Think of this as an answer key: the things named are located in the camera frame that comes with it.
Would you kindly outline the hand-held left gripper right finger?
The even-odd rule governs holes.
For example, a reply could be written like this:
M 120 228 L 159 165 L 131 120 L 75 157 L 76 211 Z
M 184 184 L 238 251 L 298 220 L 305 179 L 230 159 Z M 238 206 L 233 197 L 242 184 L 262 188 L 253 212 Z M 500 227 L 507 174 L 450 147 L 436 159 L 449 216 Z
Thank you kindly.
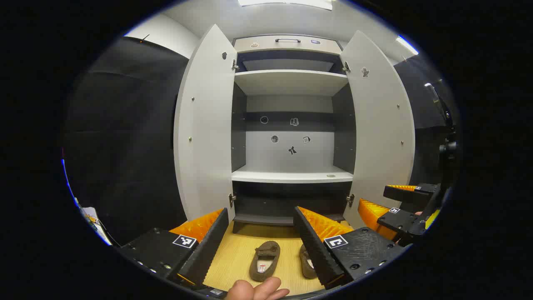
M 382 270 L 407 251 L 375 230 L 362 227 L 320 237 L 314 212 L 294 208 L 293 224 L 325 289 L 356 283 Z

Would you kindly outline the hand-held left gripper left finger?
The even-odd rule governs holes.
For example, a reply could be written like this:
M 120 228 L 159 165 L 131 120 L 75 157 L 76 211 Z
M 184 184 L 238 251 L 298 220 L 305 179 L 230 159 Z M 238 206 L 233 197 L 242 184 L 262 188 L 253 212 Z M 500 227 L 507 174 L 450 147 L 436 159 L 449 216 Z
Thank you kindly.
M 228 228 L 226 207 L 173 230 L 153 228 L 119 248 L 119 253 L 159 278 L 200 288 Z

